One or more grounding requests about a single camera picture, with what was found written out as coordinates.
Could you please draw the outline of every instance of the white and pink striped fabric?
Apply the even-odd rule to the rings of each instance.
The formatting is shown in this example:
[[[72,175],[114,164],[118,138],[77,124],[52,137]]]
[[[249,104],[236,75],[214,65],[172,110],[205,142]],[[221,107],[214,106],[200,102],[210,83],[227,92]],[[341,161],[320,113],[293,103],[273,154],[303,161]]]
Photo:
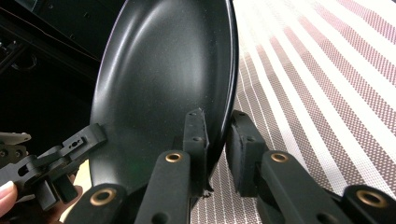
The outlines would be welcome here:
[[[324,188],[366,184],[396,199],[396,4],[391,0],[234,0],[240,62],[235,109],[270,149]],[[191,223],[261,223],[234,193],[224,155],[215,193]]]

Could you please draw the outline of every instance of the dotted pattern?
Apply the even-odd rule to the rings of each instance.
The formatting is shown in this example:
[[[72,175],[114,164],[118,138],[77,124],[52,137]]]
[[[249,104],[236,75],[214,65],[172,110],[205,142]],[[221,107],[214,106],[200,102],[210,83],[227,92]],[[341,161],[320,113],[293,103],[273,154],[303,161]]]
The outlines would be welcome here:
[[[382,36],[396,44],[395,27],[392,27],[375,12],[362,7],[354,1],[333,1],[339,2],[342,6],[363,18]],[[347,155],[346,149],[341,146],[335,133],[330,128],[329,122],[332,121],[324,118],[322,112],[316,105],[311,92],[309,91],[309,87],[305,86],[303,83],[303,74],[297,73],[287,52],[282,49],[277,39],[271,36],[273,31],[271,30],[271,27],[266,24],[266,17],[268,16],[274,17],[278,21],[279,25],[284,28],[283,31],[287,39],[297,52],[300,53],[301,59],[309,69],[311,75],[323,89],[324,93],[332,103],[332,106],[356,138],[371,163],[386,181],[386,187],[389,187],[392,192],[396,194],[396,164],[392,162],[386,151],[381,148],[381,146],[371,136],[370,132],[368,132],[361,123],[359,118],[354,114],[343,95],[341,95],[330,82],[327,75],[321,69],[321,59],[314,58],[305,45],[299,40],[297,35],[285,25],[286,23],[284,22],[284,18],[290,15],[287,14],[287,12],[277,12],[273,7],[273,4],[277,4],[277,2],[279,1],[269,0],[260,3],[265,4],[273,14],[261,15],[260,11],[257,8],[254,8],[251,2],[234,0],[236,11],[240,10],[238,6],[241,5],[243,5],[243,7],[250,7],[250,12],[253,13],[255,20],[257,20],[260,25],[260,27],[252,27],[251,24],[245,23],[247,30],[250,32],[251,38],[255,41],[254,44],[256,45],[256,51],[259,54],[265,73],[270,80],[272,89],[276,93],[277,100],[281,105],[283,113],[287,118],[292,134],[303,154],[309,173],[322,187],[331,189],[329,180],[323,172],[325,167],[321,167],[318,163],[318,158],[316,157],[312,146],[307,140],[302,129],[302,122],[297,119],[295,111],[291,107],[290,100],[282,89],[282,85],[279,82],[270,60],[262,47],[261,40],[254,35],[254,32],[252,32],[254,29],[265,29],[265,33],[269,34],[268,38],[271,43],[271,48],[275,50],[276,56],[281,61],[286,74],[292,82],[295,90],[297,90],[310,118],[313,120],[320,137],[331,153],[348,185],[364,183],[361,174]],[[285,7],[293,10],[293,16],[298,15],[295,16],[295,20],[297,20],[309,35],[314,38],[327,57],[353,86],[355,91],[396,136],[396,112],[390,108],[379,94],[371,88],[371,86],[360,76],[353,66],[338,52],[332,42],[328,40],[328,37],[318,31],[304,15],[301,15],[301,12],[296,11],[293,4],[298,3],[291,2],[290,0],[283,0],[282,3]],[[381,52],[376,51],[370,46],[370,43],[364,41],[359,34],[354,31],[353,27],[349,27],[346,23],[339,20],[331,11],[329,11],[329,9],[316,3],[314,0],[309,0],[309,4],[311,4],[310,6],[312,6],[312,8],[316,10],[326,22],[334,27],[346,39],[346,41],[348,41],[350,45],[378,71],[378,74],[375,74],[376,76],[384,76],[390,83],[396,86],[395,61],[390,61],[396,60],[396,58],[384,58],[381,55]],[[237,83],[237,94],[235,97],[234,108],[244,111],[250,115],[270,149],[285,150],[286,145],[282,137],[281,130],[279,130],[274,117],[274,112],[269,106],[266,90],[262,88],[259,81],[256,67],[250,56],[251,52],[248,51],[245,40],[245,34],[240,33],[239,79]],[[228,169],[224,152],[221,155],[218,167],[212,176],[211,185],[215,192],[211,197],[201,199],[198,204],[196,204],[191,212],[191,223],[261,223],[260,217],[257,213],[255,199],[243,199],[235,193],[233,177]]]

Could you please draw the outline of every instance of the frying pan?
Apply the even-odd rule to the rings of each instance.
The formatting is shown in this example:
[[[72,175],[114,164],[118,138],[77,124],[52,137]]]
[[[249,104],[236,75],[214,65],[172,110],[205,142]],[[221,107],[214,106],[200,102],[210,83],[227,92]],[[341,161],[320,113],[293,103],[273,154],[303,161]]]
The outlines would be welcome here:
[[[107,142],[89,157],[92,184],[143,188],[158,156],[178,148],[185,115],[205,112],[207,169],[224,145],[238,42],[230,0],[127,1],[102,60],[91,123]]]

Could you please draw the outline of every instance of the brass grommet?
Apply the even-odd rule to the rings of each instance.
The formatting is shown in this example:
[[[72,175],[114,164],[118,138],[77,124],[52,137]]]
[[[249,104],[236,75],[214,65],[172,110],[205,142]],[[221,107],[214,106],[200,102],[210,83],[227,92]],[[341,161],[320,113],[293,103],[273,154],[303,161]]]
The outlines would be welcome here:
[[[90,202],[94,206],[107,204],[116,197],[116,193],[117,191],[112,188],[99,189],[91,196]]]
[[[179,153],[170,153],[165,157],[165,159],[169,162],[178,162],[181,161],[181,158],[182,156]]]
[[[283,153],[273,153],[271,159],[277,162],[286,162],[289,160],[289,157]]]
[[[356,195],[358,196],[359,200],[361,200],[363,203],[371,205],[372,207],[384,208],[388,206],[388,203],[385,200],[385,198],[376,192],[360,189],[356,192]],[[368,198],[367,196],[375,198],[375,201]]]

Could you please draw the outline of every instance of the human hand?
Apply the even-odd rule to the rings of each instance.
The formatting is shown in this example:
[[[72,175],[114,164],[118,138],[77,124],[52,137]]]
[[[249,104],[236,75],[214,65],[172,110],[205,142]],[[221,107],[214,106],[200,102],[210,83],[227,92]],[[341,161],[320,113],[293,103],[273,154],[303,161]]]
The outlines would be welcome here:
[[[70,180],[73,183],[75,177],[70,176]],[[82,187],[75,186],[78,196],[72,202],[68,204],[63,204],[62,202],[58,202],[53,208],[49,211],[42,213],[43,219],[46,220],[47,223],[61,223],[59,222],[59,218],[69,206],[74,204],[82,195]],[[18,197],[17,187],[12,183],[12,181],[8,181],[5,185],[0,187],[0,217],[6,214],[15,204]]]

